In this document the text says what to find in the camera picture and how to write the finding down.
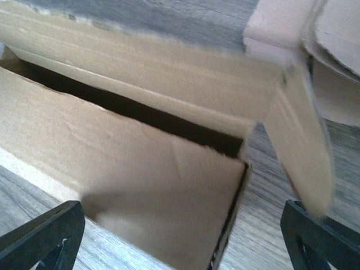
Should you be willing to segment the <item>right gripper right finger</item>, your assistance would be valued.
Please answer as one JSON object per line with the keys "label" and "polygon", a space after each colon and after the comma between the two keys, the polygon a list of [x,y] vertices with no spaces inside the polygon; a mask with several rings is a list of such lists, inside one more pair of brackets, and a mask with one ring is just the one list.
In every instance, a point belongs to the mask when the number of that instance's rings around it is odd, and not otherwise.
{"label": "right gripper right finger", "polygon": [[359,269],[359,233],[336,220],[312,217],[300,201],[287,200],[283,239],[294,269]]}

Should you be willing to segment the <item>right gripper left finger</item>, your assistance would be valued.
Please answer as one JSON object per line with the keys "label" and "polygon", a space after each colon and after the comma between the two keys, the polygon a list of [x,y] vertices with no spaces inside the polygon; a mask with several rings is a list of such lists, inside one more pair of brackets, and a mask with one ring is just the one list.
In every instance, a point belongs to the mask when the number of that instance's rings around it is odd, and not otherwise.
{"label": "right gripper left finger", "polygon": [[84,227],[81,203],[62,203],[1,236],[1,269],[73,269]]}

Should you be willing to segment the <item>brown cardboard box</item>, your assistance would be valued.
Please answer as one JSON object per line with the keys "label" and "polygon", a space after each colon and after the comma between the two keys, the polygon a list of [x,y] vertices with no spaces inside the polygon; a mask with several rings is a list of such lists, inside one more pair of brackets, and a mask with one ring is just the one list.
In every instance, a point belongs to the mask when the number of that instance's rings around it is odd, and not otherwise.
{"label": "brown cardboard box", "polygon": [[265,125],[295,193],[334,167],[305,65],[249,58],[244,1],[2,1],[1,153],[176,269],[219,264]]}

